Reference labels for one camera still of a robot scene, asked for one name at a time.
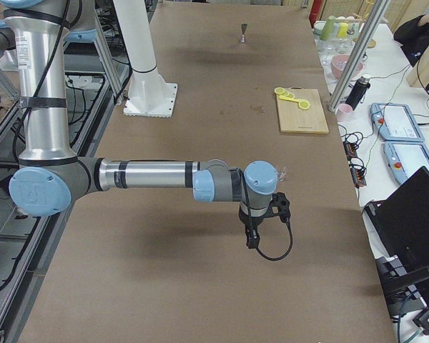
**yellow tool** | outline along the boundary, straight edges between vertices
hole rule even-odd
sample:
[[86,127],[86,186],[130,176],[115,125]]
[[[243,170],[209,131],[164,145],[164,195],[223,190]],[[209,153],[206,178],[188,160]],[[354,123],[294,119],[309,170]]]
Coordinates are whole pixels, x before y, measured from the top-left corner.
[[291,93],[290,91],[288,91],[282,87],[275,88],[275,94],[278,95],[279,100],[297,102],[297,106],[300,109],[309,109],[310,108],[310,102],[308,100],[296,99],[295,95],[293,93]]

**wooden cutting board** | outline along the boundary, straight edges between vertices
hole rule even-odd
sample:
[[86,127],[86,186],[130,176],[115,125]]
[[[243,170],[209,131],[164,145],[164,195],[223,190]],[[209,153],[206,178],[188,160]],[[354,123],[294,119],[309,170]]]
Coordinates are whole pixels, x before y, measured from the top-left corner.
[[278,117],[281,132],[299,132],[306,134],[328,134],[320,94],[317,89],[287,88],[298,99],[310,102],[309,109],[299,109],[297,102],[280,100],[277,97]]

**pink bowl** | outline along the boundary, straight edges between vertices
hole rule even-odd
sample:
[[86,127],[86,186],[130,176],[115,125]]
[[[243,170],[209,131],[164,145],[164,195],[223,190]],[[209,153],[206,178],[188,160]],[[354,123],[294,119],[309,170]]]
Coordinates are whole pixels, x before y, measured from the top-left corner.
[[[339,79],[342,76],[343,69],[345,68],[349,58],[350,55],[335,55],[332,58],[332,61],[330,61],[330,70],[332,71],[332,74],[336,79]],[[359,62],[356,71],[352,77],[356,77],[360,73],[360,71],[363,70],[363,68],[364,64],[362,62]]]

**brown tabletop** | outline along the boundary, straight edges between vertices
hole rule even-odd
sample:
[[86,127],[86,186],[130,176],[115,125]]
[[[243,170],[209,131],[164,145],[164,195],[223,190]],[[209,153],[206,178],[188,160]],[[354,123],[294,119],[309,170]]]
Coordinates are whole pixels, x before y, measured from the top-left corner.
[[[240,46],[240,24],[248,23]],[[325,85],[305,10],[163,3],[157,65],[171,119],[118,108],[98,156],[284,165],[294,248],[245,247],[238,204],[188,189],[113,189],[79,200],[20,342],[394,342],[333,114],[328,135],[281,134],[273,89]],[[277,221],[261,247],[287,247]]]

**pink cup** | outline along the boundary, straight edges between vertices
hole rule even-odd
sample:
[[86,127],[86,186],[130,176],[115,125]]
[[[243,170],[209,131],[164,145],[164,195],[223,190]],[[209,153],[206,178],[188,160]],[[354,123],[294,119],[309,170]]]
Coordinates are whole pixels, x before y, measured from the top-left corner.
[[352,107],[348,104],[340,104],[335,111],[337,121],[347,121],[352,115]]

